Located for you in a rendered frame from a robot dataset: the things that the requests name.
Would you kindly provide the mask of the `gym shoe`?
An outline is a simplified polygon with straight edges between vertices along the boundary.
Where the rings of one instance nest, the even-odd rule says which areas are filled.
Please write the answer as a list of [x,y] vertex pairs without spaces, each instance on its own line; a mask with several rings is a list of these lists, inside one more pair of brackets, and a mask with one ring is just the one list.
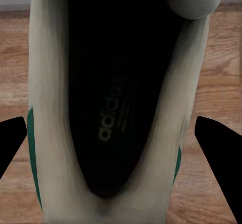
[[44,224],[164,224],[221,0],[31,0],[30,163]]

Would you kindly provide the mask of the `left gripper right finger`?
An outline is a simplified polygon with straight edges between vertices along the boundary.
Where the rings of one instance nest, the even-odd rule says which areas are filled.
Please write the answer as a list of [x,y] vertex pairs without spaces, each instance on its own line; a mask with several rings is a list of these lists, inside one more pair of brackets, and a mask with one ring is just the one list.
[[199,116],[195,136],[236,218],[242,224],[242,136]]

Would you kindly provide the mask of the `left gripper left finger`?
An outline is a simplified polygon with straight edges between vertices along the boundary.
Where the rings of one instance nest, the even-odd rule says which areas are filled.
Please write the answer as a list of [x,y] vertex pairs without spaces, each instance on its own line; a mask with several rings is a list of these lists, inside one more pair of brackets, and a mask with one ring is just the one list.
[[24,117],[0,122],[0,178],[28,135]]

